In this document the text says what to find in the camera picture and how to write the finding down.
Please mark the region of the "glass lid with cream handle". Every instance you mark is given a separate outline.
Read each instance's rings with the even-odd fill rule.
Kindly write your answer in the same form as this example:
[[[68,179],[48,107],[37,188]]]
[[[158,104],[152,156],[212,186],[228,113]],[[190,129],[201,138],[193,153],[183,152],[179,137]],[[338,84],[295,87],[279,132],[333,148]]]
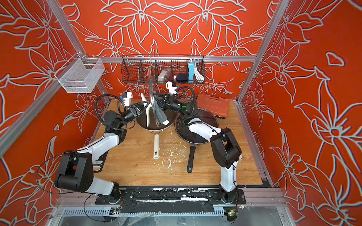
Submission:
[[[146,112],[146,127],[150,126],[151,123],[151,116],[150,113],[152,111],[153,116],[154,116],[154,121],[156,123],[156,126],[159,127],[160,126],[160,120],[159,117],[157,115],[157,102],[156,102],[156,80],[155,80],[155,76],[153,74],[153,71],[151,68],[149,68],[147,70],[147,76],[148,76],[148,85],[149,85],[149,95],[150,95],[150,100],[149,102],[146,104],[146,106],[144,107],[144,110]]]

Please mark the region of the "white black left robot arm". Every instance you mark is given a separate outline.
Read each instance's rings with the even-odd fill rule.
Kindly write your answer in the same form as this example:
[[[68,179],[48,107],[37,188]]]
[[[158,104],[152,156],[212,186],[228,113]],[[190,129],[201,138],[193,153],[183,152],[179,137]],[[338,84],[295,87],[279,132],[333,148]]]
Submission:
[[[132,104],[119,114],[107,111],[101,119],[105,126],[104,135],[76,151],[68,151],[61,157],[55,179],[55,187],[80,193],[98,194],[118,201],[121,198],[117,182],[99,179],[94,175],[93,164],[104,153],[121,144],[126,137],[125,126],[143,116],[149,101]]]

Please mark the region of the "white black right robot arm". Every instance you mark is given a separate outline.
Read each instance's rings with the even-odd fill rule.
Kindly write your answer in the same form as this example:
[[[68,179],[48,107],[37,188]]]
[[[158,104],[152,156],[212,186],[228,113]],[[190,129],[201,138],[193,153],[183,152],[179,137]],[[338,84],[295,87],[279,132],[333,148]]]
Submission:
[[[220,199],[226,203],[237,203],[236,169],[242,150],[229,128],[220,129],[216,117],[209,111],[199,108],[196,100],[180,102],[175,95],[158,94],[156,103],[163,110],[179,114],[175,120],[175,130],[181,139],[190,144],[187,172],[192,173],[197,145],[209,143],[216,163],[221,167],[219,184]]]

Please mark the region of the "grey cleaning cloth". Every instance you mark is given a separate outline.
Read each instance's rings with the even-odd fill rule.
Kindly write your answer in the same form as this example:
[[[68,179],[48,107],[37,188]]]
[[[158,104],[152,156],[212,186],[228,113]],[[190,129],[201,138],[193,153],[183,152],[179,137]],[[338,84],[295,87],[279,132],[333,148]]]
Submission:
[[[169,124],[169,121],[167,119],[165,112],[159,106],[159,104],[155,98],[154,98],[154,103],[153,103],[153,112],[154,112],[154,117],[155,117],[157,126],[160,126],[161,124],[167,126]]]

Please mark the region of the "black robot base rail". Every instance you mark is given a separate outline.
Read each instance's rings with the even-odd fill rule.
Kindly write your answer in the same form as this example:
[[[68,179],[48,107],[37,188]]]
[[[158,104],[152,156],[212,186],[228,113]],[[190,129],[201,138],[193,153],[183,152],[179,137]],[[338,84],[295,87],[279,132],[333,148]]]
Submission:
[[[121,198],[111,201],[96,195],[96,205],[121,208],[121,213],[214,213],[216,207],[236,210],[246,204],[242,189],[231,194],[220,186],[122,186]]]

